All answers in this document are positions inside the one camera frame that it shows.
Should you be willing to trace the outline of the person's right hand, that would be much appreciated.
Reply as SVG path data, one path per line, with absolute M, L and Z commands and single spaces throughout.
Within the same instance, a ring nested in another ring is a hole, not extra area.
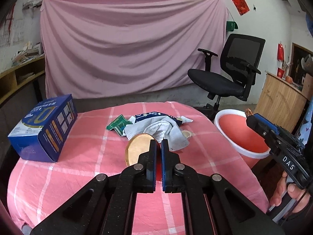
M 299 189 L 295 184 L 291 183 L 287 185 L 286 178 L 288 174 L 284 171 L 282 177 L 277 183 L 277 187 L 273 196 L 270 199 L 271 206 L 279 206 L 282 202 L 283 193 L 287 192 L 292 199 L 297 200 L 297 206 L 293 209 L 292 213 L 298 213 L 302 211 L 310 201 L 310 194 L 305 193 L 305 190 Z

